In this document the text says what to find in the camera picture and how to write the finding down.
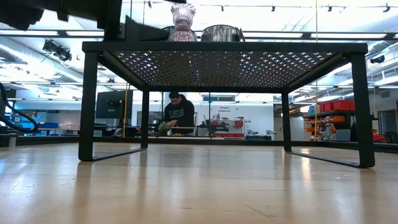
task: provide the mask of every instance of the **black metal table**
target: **black metal table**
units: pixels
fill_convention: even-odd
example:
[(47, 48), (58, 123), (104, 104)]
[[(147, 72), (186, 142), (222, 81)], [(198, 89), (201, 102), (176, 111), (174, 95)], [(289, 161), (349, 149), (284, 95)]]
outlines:
[[(285, 152), (352, 167), (374, 166), (366, 44), (85, 42), (83, 51), (86, 57), (79, 144), (79, 158), (82, 161), (104, 159), (92, 156), (96, 74), (98, 63), (101, 63), (143, 92), (141, 148), (136, 151), (148, 146), (150, 91), (281, 93)], [(358, 122), (359, 163), (293, 152), (289, 93), (349, 62), (352, 63)]]

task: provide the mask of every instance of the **metal mesh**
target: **metal mesh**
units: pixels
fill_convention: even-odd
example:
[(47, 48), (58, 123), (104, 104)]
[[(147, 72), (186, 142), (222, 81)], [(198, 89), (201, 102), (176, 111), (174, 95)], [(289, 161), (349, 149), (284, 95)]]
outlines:
[(114, 51), (150, 86), (280, 88), (334, 52)]

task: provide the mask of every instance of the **dark hoodie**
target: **dark hoodie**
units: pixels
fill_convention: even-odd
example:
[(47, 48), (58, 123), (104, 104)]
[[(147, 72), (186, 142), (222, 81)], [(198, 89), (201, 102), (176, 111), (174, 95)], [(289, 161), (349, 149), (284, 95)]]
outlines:
[[(164, 109), (164, 121), (169, 122), (177, 120), (178, 127), (194, 127), (193, 117), (195, 108), (191, 101), (187, 100), (184, 95), (180, 95), (182, 100), (179, 105), (169, 103)], [(173, 129), (173, 133), (190, 134), (193, 129)]]

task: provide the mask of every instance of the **green plant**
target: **green plant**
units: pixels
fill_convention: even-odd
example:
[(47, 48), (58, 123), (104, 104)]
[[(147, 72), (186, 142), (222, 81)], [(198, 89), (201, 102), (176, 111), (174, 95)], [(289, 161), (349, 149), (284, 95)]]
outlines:
[(166, 122), (163, 122), (159, 125), (158, 130), (160, 134), (167, 134), (167, 132), (169, 131), (170, 126), (169, 124), (167, 124)]

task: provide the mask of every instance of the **man's hair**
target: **man's hair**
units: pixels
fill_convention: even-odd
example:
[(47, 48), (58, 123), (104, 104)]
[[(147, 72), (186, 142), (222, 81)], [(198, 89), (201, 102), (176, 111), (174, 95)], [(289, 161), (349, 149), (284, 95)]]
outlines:
[(180, 94), (177, 91), (170, 92), (169, 98), (174, 99), (180, 97)]

